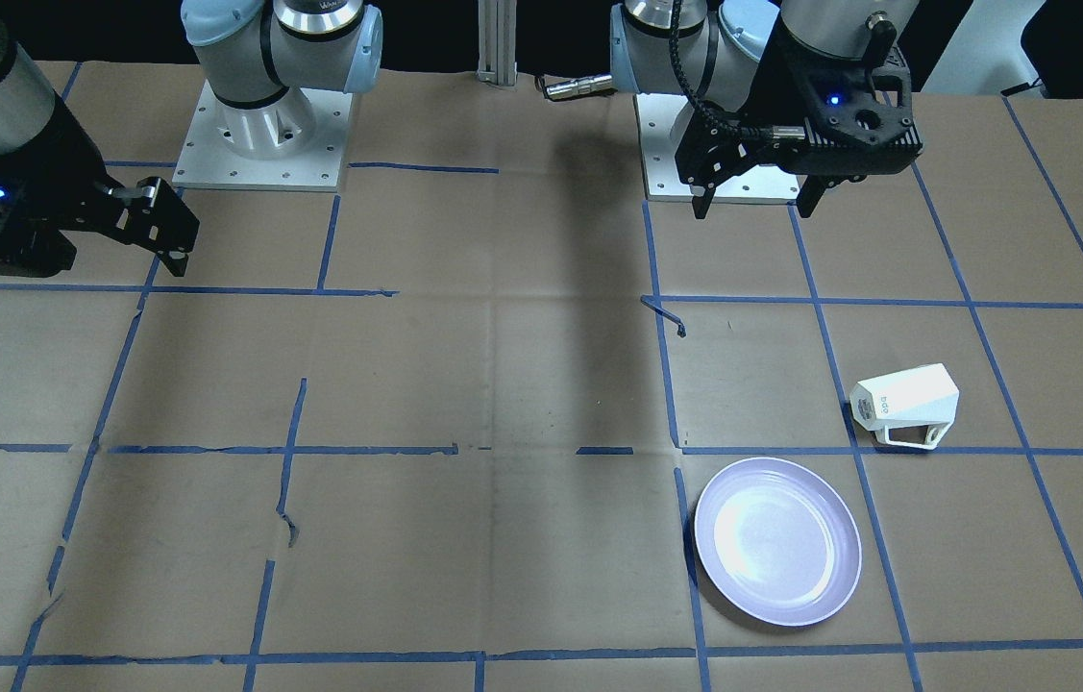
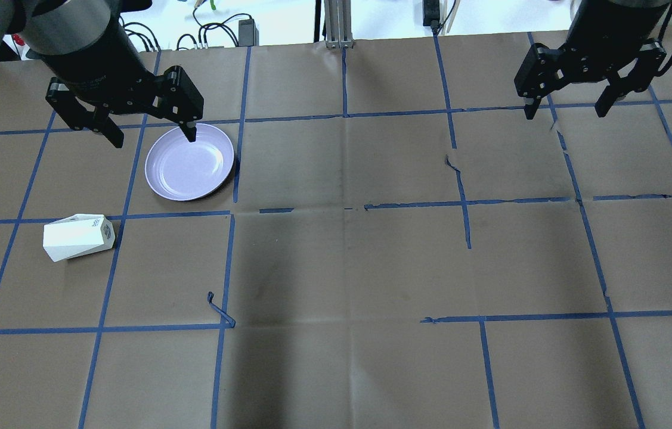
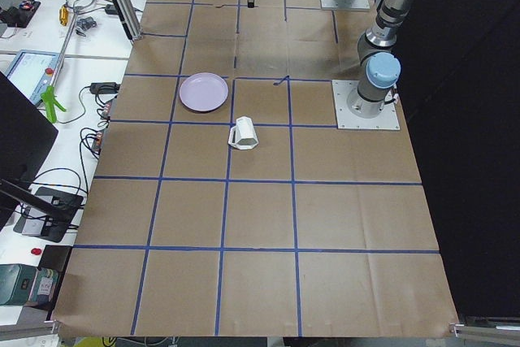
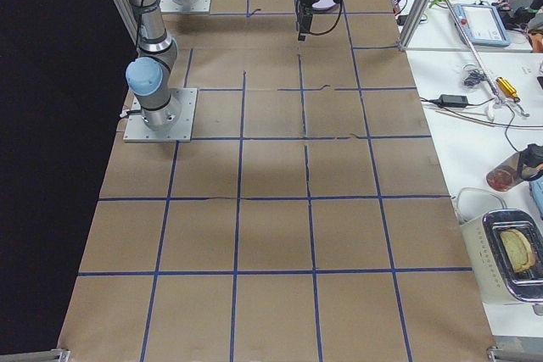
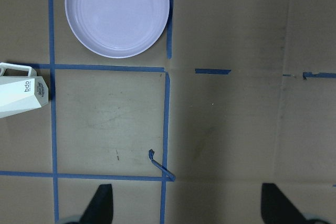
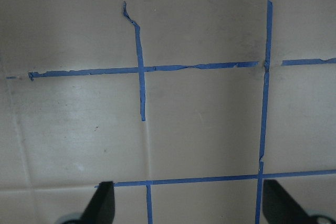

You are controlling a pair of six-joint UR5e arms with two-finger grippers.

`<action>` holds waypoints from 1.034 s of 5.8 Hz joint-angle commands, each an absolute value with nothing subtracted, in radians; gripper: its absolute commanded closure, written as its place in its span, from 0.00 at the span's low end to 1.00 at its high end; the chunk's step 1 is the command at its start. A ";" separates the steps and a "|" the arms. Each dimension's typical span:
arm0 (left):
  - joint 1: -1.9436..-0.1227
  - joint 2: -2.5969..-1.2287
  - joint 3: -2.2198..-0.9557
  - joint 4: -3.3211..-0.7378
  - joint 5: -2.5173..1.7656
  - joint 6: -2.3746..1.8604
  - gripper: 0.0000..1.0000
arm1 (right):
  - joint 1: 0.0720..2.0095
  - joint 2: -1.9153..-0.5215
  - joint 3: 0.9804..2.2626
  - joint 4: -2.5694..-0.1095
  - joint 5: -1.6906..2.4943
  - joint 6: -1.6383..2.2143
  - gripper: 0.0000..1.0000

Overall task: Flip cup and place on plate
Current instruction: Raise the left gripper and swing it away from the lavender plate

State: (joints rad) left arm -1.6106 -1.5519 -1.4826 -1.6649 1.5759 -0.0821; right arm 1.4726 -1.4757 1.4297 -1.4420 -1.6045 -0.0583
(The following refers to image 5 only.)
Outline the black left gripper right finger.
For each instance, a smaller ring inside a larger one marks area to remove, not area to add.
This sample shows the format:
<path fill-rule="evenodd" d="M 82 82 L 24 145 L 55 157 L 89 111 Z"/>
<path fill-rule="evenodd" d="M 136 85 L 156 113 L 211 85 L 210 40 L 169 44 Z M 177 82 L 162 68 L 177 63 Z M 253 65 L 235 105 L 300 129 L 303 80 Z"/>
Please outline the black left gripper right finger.
<path fill-rule="evenodd" d="M 264 223 L 307 223 L 307 219 L 274 183 L 261 186 L 261 217 Z"/>

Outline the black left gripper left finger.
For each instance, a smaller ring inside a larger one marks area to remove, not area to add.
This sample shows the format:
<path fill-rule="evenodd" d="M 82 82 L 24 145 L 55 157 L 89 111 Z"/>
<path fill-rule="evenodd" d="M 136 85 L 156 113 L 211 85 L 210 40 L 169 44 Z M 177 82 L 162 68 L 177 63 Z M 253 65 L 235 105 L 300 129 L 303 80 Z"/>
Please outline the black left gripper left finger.
<path fill-rule="evenodd" d="M 81 223 L 107 223 L 113 221 L 113 190 L 111 184 L 102 184 L 96 190 L 81 216 Z"/>

